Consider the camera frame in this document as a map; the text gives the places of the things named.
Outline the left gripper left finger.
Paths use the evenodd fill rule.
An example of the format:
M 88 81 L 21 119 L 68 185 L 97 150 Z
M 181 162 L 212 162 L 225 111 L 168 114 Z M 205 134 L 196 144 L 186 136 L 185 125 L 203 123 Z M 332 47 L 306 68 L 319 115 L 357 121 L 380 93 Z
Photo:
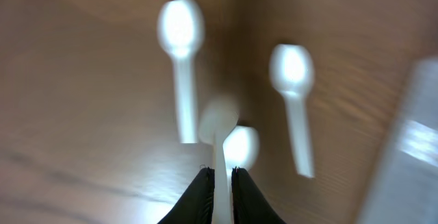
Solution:
M 211 224 L 215 170 L 201 169 L 174 207 L 158 224 Z

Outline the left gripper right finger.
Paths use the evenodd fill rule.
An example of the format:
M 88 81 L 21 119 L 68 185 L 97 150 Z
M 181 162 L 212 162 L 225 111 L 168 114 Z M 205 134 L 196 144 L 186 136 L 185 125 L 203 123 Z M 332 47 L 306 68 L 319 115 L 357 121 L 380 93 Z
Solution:
M 235 224 L 285 224 L 246 169 L 235 167 L 232 170 L 231 188 Z

